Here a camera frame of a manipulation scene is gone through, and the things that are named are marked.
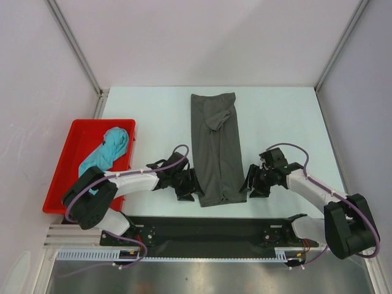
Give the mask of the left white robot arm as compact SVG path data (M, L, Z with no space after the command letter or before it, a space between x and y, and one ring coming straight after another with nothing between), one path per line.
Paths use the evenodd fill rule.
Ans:
M125 214L110 208L113 200L133 192L168 187L174 189L179 201L193 201L193 194L203 194L195 169L179 152L139 170L112 172L90 167L62 198L66 207L65 218L83 230L98 228L106 231L127 245L135 239L135 229Z

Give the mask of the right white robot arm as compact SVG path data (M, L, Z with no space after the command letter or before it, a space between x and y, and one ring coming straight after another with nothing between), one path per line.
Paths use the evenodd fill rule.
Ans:
M267 198L273 186L282 186L311 203L322 219L301 216L283 229L290 246L310 238L325 246L339 259L353 255L374 258L380 252L380 235L367 200L361 194L342 194L311 176L304 164L290 163L275 144L260 153L260 165L252 164L241 191L252 198Z

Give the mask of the dark grey t-shirt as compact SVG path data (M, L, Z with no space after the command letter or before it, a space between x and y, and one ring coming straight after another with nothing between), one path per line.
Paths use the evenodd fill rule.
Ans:
M247 202L235 93L190 97L192 159L202 207Z

